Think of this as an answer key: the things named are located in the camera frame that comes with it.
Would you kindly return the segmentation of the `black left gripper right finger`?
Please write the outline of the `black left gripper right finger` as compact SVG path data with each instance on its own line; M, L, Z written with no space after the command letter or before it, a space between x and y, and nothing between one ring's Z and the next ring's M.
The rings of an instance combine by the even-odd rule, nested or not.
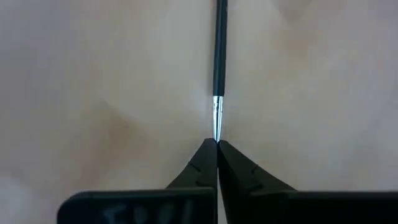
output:
M227 141L218 169L228 224L398 224L398 191L296 190Z

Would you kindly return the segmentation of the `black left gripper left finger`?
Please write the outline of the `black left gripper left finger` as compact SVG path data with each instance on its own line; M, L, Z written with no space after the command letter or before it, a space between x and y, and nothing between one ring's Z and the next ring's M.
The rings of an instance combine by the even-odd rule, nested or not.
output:
M215 224L217 144L205 139L164 189L85 191L64 201L57 224Z

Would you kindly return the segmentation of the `thin black pointed makeup brush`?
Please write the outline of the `thin black pointed makeup brush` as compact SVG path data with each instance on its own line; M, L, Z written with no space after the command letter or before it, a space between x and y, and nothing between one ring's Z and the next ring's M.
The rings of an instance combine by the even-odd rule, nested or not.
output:
M226 80L228 0L216 0L215 47L213 59L213 139L220 141Z

